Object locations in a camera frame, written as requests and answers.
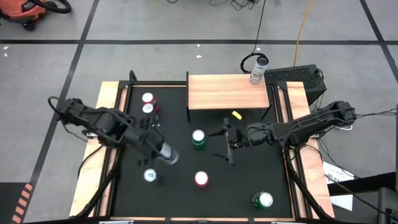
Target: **yellow object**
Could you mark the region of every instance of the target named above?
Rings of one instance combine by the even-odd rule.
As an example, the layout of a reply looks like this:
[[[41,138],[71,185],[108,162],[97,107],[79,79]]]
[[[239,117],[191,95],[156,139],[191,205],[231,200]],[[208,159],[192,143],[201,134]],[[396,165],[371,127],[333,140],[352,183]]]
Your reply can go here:
[[[242,116],[241,116],[238,112],[233,111],[232,114],[233,114],[236,118],[238,118],[239,120],[242,120]]]
[[[294,63],[293,63],[293,66],[295,67],[296,67],[297,52],[299,51],[299,41],[300,41],[301,32],[303,31],[305,20],[307,20],[308,13],[310,13],[312,1],[313,0],[310,0],[310,3],[308,4],[307,10],[305,11],[304,14],[303,22],[301,23],[300,31],[298,32],[298,37],[296,41],[296,52],[294,53]]]

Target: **green soda can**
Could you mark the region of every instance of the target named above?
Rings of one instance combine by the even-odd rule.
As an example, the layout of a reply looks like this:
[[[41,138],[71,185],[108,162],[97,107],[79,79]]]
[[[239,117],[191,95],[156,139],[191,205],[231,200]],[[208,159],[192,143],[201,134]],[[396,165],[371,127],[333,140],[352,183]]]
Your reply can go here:
[[[203,149],[205,147],[205,133],[202,130],[196,130],[192,133],[192,143],[195,149]]]
[[[255,193],[251,198],[251,202],[257,208],[269,208],[273,201],[274,199],[272,198],[272,195],[267,192]]]

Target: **shop vacuum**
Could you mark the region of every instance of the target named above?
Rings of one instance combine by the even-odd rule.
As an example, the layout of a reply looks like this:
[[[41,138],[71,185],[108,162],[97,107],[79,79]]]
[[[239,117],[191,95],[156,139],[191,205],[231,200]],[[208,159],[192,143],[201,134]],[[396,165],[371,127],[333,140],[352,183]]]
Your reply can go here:
[[[47,10],[66,14],[71,11],[67,0],[59,0],[65,5],[59,8],[54,2],[44,0],[0,0],[0,17],[9,22],[22,24],[25,30],[33,31],[35,22],[44,17]]]

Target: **white soda can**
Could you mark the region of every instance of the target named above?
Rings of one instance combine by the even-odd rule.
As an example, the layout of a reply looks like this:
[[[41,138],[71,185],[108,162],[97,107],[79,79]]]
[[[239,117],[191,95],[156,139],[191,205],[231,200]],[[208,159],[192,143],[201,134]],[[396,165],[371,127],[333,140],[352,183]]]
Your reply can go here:
[[[250,83],[253,85],[259,84],[267,70],[267,66],[268,58],[263,56],[258,57],[250,74]]]

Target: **white paper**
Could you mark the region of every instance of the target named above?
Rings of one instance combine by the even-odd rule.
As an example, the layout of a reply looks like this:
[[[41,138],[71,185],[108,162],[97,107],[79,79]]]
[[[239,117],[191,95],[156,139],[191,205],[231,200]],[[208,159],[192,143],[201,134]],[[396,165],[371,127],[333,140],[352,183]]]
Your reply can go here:
[[[339,167],[331,165],[327,162],[323,162],[323,170],[325,174],[332,178],[336,182],[346,181],[346,180],[353,180],[354,175],[347,170],[343,170]],[[332,184],[333,181],[326,178],[327,184]],[[349,211],[353,210],[353,196],[352,195],[342,195],[342,196],[333,196],[331,198],[331,203],[333,205],[337,205],[341,208],[347,209]]]

